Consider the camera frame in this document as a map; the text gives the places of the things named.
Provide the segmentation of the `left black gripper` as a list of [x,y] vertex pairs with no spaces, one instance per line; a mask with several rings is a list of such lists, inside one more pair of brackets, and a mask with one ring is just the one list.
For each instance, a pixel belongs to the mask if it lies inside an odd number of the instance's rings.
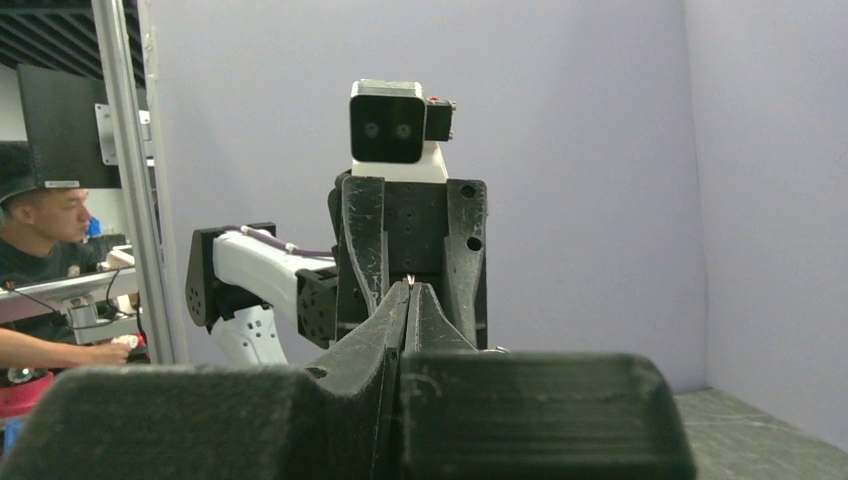
[[395,282],[430,284],[448,320],[487,347],[486,185],[388,182],[339,174],[328,195],[338,268],[336,340],[364,322]]

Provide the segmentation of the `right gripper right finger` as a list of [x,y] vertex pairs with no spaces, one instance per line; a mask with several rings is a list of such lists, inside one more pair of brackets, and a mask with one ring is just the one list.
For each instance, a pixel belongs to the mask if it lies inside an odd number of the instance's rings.
[[478,351],[431,286],[410,293],[402,354],[407,479],[693,479],[671,389],[627,353]]

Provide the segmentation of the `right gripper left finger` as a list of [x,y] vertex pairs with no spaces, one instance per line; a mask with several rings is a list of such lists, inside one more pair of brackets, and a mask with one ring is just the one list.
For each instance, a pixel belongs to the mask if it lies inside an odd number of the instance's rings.
[[90,367],[63,374],[3,459],[5,479],[398,479],[392,416],[410,300],[304,367]]

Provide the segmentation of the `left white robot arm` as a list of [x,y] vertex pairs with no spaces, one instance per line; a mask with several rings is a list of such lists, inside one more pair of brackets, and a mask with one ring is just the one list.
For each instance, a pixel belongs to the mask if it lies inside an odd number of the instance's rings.
[[193,322],[240,364],[284,359],[273,324],[292,320],[327,349],[363,323],[395,282],[424,283],[472,345],[488,343],[485,182],[387,181],[343,172],[328,195],[335,243],[307,250],[273,223],[193,233],[185,297]]

